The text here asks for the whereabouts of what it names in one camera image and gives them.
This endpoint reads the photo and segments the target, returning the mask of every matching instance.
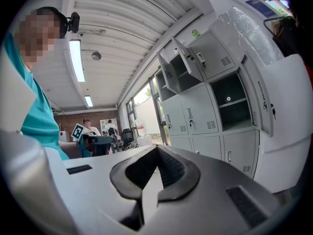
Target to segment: door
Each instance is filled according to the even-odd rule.
[[[222,159],[220,137],[193,137],[195,152],[210,158]]]
[[[219,131],[212,101],[205,85],[179,96],[190,134],[206,134]]]
[[[171,140],[172,147],[176,147],[176,148],[187,150],[187,151],[192,151],[190,138],[170,137],[170,140]]]
[[[173,97],[162,102],[165,121],[169,135],[188,135],[185,116],[179,97]]]
[[[178,94],[180,92],[179,83],[174,71],[174,67],[172,64],[169,64],[165,61],[165,59],[158,53],[157,58],[160,62],[162,73],[165,80],[165,85],[167,89]]]
[[[225,161],[251,176],[255,155],[255,130],[224,135]]]
[[[227,51],[211,32],[200,36],[190,49],[202,65],[206,78],[235,67]]]
[[[252,125],[273,136],[273,115],[269,94],[262,75],[253,59],[245,54],[237,70],[248,97]]]
[[[201,73],[198,69],[198,66],[195,62],[195,57],[193,57],[190,53],[190,51],[188,50],[187,47],[185,47],[184,45],[182,45],[180,43],[180,41],[178,41],[175,38],[172,38],[172,41],[175,45],[175,47],[177,48],[186,68],[188,73],[195,77],[196,79],[198,79],[199,81],[203,81],[203,78],[201,76]]]

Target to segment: teal shirt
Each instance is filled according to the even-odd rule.
[[[15,47],[12,34],[9,33],[5,36],[4,46],[16,70],[37,96],[24,120],[21,131],[24,135],[37,139],[43,147],[56,149],[62,160],[69,159],[59,146],[59,126],[53,118],[48,99],[34,79],[33,74],[24,66],[19,51]]]

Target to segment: fluorescent light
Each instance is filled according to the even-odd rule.
[[[88,107],[92,107],[93,106],[90,96],[85,96],[85,100],[86,100],[86,102],[88,104]]]
[[[84,82],[84,72],[82,65],[82,56],[80,51],[80,40],[70,40],[69,52],[78,82]]]

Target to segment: man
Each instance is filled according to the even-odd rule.
[[[43,147],[56,149],[62,160],[67,154],[81,154],[75,142],[59,142],[59,126],[53,118],[48,99],[31,73],[32,65],[53,49],[55,39],[64,38],[67,32],[66,17],[56,8],[43,7],[20,22],[20,30],[14,36],[7,33],[3,40],[7,54],[18,73],[36,94],[37,98],[29,110],[21,131],[36,138]]]
[[[84,119],[83,119],[83,124],[84,124],[84,126],[85,126],[87,129],[89,129],[90,131],[92,131],[94,135],[102,136],[96,127],[92,127],[92,126],[91,126],[91,122],[90,122],[89,119],[84,118]]]
[[[108,136],[117,135],[117,127],[115,124],[112,123],[111,119],[109,119],[108,124],[106,124],[104,131],[107,132]],[[111,145],[111,148],[112,148],[112,153],[115,153],[114,145]]]

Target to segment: white shirt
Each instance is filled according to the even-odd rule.
[[[96,133],[96,136],[102,136],[96,127],[90,127],[92,132]]]
[[[115,132],[115,134],[116,134],[117,127],[116,127],[116,125],[113,124],[113,123],[108,123],[108,124],[106,124],[106,126],[105,126],[105,128],[104,128],[104,131],[105,131],[105,132],[108,132],[110,128],[113,128],[113,129],[114,129],[114,132]]]

